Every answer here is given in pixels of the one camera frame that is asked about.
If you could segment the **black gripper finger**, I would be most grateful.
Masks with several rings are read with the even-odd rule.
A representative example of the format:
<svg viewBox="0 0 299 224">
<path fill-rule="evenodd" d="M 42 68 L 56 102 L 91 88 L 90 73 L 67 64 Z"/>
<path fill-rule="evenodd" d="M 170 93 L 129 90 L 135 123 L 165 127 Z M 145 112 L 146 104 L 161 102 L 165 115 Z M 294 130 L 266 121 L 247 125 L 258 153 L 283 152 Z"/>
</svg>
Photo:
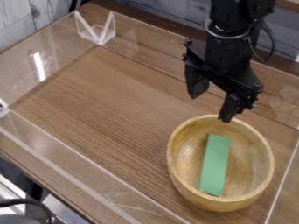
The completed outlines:
<svg viewBox="0 0 299 224">
<path fill-rule="evenodd" d="M 194 67 L 186 65 L 185 77 L 187 83 L 187 91 L 190 97 L 197 99 L 210 88 L 210 80 L 206 77 L 207 69 L 205 67 Z"/>
<path fill-rule="evenodd" d="M 219 111 L 219 119 L 230 123 L 234 116 L 243 113 L 246 107 L 246 102 L 238 93 L 227 94 Z"/>
</svg>

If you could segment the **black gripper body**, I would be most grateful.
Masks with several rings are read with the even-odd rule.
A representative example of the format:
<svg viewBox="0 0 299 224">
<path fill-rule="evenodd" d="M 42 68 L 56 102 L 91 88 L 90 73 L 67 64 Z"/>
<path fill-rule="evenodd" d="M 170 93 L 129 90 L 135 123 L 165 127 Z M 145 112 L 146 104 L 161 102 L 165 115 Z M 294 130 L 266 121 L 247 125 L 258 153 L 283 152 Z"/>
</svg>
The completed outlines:
<svg viewBox="0 0 299 224">
<path fill-rule="evenodd" d="M 261 33 L 259 23 L 250 24 L 242 30 L 230 31 L 207 20 L 206 32 L 205 56 L 201 55 L 199 41 L 191 38 L 185 41 L 185 66 L 205 67 L 210 83 L 227 94 L 238 93 L 246 102 L 246 109 L 253 109 L 263 91 L 263 84 L 250 65 Z"/>
</svg>

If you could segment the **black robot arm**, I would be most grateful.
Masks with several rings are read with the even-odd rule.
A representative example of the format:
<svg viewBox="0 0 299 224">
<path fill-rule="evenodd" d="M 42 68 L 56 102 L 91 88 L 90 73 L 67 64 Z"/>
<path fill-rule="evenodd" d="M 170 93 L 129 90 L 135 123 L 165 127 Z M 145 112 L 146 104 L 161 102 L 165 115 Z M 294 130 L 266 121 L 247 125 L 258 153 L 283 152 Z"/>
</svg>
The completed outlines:
<svg viewBox="0 0 299 224">
<path fill-rule="evenodd" d="M 226 98 L 219 119 L 227 123 L 258 103 L 263 83 L 251 60 L 259 59 L 259 33 L 271 33 L 265 17 L 274 12 L 277 0 L 211 0 L 206 20 L 206 48 L 197 39 L 185 41 L 185 77 L 191 98 L 198 98 L 215 84 Z"/>
</svg>

